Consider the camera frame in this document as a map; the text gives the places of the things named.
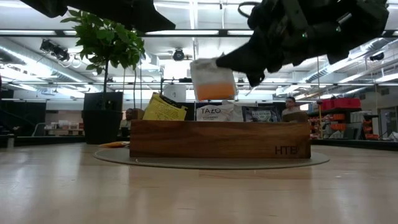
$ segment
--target black robotic arm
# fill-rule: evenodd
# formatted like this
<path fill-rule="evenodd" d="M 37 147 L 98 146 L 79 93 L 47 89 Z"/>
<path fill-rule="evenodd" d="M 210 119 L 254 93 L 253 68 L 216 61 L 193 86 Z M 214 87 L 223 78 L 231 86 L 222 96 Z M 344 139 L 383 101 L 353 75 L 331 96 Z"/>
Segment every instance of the black robotic arm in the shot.
<path fill-rule="evenodd" d="M 251 15 L 240 6 L 255 5 Z M 239 13 L 254 30 L 249 42 L 216 60 L 219 67 L 247 75 L 251 86 L 264 70 L 327 55 L 333 64 L 382 34 L 389 16 L 386 0 L 262 0 L 244 2 Z"/>

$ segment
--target round platform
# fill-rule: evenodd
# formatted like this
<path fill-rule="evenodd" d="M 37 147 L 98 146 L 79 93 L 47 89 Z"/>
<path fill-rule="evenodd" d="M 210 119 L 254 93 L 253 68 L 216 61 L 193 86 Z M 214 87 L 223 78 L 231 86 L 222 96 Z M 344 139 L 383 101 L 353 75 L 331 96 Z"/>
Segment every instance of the round platform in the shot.
<path fill-rule="evenodd" d="M 128 148 L 106 149 L 94 153 L 94 157 L 122 164 L 164 167 L 178 169 L 280 169 L 312 166 L 328 162 L 329 158 L 313 152 L 311 159 L 191 159 L 191 158 L 155 158 L 129 157 Z"/>

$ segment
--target wooden box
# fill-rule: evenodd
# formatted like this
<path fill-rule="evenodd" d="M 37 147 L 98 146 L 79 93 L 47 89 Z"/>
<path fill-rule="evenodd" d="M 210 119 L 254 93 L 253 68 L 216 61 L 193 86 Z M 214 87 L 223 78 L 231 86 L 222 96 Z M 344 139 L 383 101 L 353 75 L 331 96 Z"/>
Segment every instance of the wooden box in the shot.
<path fill-rule="evenodd" d="M 131 157 L 310 158 L 308 123 L 131 121 Z"/>

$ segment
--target man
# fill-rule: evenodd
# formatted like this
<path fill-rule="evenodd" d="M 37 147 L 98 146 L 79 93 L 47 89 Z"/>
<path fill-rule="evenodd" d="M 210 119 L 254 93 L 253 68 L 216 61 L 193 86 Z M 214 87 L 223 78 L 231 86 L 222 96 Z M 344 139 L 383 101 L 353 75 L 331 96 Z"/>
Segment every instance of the man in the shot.
<path fill-rule="evenodd" d="M 282 112 L 282 122 L 308 122 L 306 112 L 300 110 L 296 104 L 296 99 L 292 96 L 286 98 L 286 109 Z"/>
<path fill-rule="evenodd" d="M 133 109 L 129 108 L 126 110 L 126 119 L 124 119 L 120 122 L 120 128 L 130 129 L 132 118 L 133 118 Z"/>

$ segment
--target fluorescent light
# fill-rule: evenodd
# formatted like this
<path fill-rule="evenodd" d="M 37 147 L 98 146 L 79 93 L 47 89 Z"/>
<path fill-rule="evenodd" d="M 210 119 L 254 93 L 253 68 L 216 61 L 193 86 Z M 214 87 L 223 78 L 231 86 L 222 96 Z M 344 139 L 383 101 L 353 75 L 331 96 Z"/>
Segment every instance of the fluorescent light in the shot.
<path fill-rule="evenodd" d="M 14 8 L 30 8 L 30 6 L 15 1 L 2 1 L 0 2 L 0 7 L 14 7 Z"/>
<path fill-rule="evenodd" d="M 13 84 L 28 84 L 28 85 L 45 85 L 45 84 L 49 84 L 48 82 L 10 82 Z"/>
<path fill-rule="evenodd" d="M 353 81 L 354 79 L 359 78 L 359 77 L 361 77 L 361 76 L 362 76 L 362 75 L 360 75 L 360 74 L 352 75 L 352 76 L 350 76 L 350 77 L 347 77 L 347 78 L 344 78 L 344 79 L 340 80 L 339 83 L 350 82 L 350 81 Z"/>
<path fill-rule="evenodd" d="M 155 7 L 166 7 L 166 8 L 171 8 L 171 9 L 190 9 L 190 6 L 188 4 L 164 4 L 164 3 L 154 3 Z M 223 7 L 228 8 L 228 9 L 237 9 L 238 5 L 237 4 L 228 4 L 224 5 Z M 206 3 L 200 3 L 196 7 L 197 10 L 220 10 L 220 5 L 219 4 L 206 4 Z"/>
<path fill-rule="evenodd" d="M 73 96 L 73 97 L 76 97 L 76 98 L 85 97 L 84 93 L 80 93 L 79 91 L 70 90 L 70 89 L 67 89 L 67 88 L 59 88 L 57 91 L 59 93 L 61 93 L 61 94 L 64 94 L 64 95 L 67 95 L 67 96 Z"/>
<path fill-rule="evenodd" d="M 73 89 L 77 89 L 77 87 L 75 87 L 75 86 L 73 86 L 73 85 L 66 85 L 67 87 L 69 87 L 69 88 L 73 88 Z"/>
<path fill-rule="evenodd" d="M 151 63 L 143 63 L 142 65 L 138 65 L 138 68 L 143 70 L 160 70 L 160 66 Z"/>
<path fill-rule="evenodd" d="M 295 96 L 294 98 L 296 99 L 296 100 L 300 100 L 300 99 L 302 99 L 302 98 L 306 98 L 307 96 L 305 95 L 305 94 L 301 94 L 301 95 L 299 95 L 299 96 Z"/>
<path fill-rule="evenodd" d="M 24 90 L 36 91 L 35 88 L 33 88 L 33 87 L 29 86 L 29 85 L 25 85 L 25 84 L 19 84 L 19 85 L 9 84 L 9 85 L 13 86 L 13 87 L 24 89 Z"/>
<path fill-rule="evenodd" d="M 54 30 L 0 30 L 0 35 L 56 35 Z"/>
<path fill-rule="evenodd" d="M 253 35 L 253 30 L 229 30 L 228 35 Z"/>
<path fill-rule="evenodd" d="M 112 77 L 112 78 L 113 78 L 114 82 L 123 84 L 123 77 Z M 124 82 L 125 83 L 129 83 L 129 82 L 134 83 L 134 76 L 124 77 Z M 139 82 L 140 82 L 140 79 L 137 77 L 136 83 L 139 83 Z"/>
<path fill-rule="evenodd" d="M 218 30 L 163 30 L 148 32 L 146 35 L 218 35 Z"/>
<path fill-rule="evenodd" d="M 398 78 L 398 73 L 395 73 L 395 74 L 392 74 L 392 75 L 384 75 L 383 77 L 378 78 L 378 79 L 376 80 L 376 82 L 377 82 L 377 83 L 380 83 L 380 82 L 387 82 L 387 81 L 390 81 L 390 80 L 394 80 L 394 79 L 396 79 L 396 78 Z"/>
<path fill-rule="evenodd" d="M 364 90 L 365 88 L 366 88 L 366 87 L 357 88 L 357 89 L 355 89 L 355 90 L 350 90 L 350 91 L 346 92 L 345 94 L 356 93 L 357 91 L 359 91 L 359 90 Z"/>
<path fill-rule="evenodd" d="M 339 86 L 373 86 L 372 83 L 339 83 Z"/>
<path fill-rule="evenodd" d="M 12 50 L 9 50 L 5 47 L 0 46 L 0 49 L 23 60 L 27 65 L 26 65 L 26 70 L 29 70 L 30 73 L 34 73 L 37 75 L 37 73 L 41 73 L 41 75 L 38 75 L 38 77 L 51 77 L 52 74 L 52 69 L 50 67 L 38 63 L 35 60 L 31 59 L 30 57 L 26 57 L 25 55 L 21 55 L 17 52 L 14 52 Z"/>
<path fill-rule="evenodd" d="M 341 93 L 325 94 L 325 95 L 322 95 L 322 96 L 321 96 L 321 99 L 329 99 L 329 98 L 331 98 L 332 96 L 338 96 L 338 95 L 341 95 Z"/>
<path fill-rule="evenodd" d="M 389 3 L 388 9 L 398 9 L 398 5 Z"/>
<path fill-rule="evenodd" d="M 398 83 L 380 83 L 379 86 L 398 86 Z"/>
<path fill-rule="evenodd" d="M 65 35 L 76 35 L 77 34 L 77 32 L 74 30 L 64 30 L 63 33 Z"/>

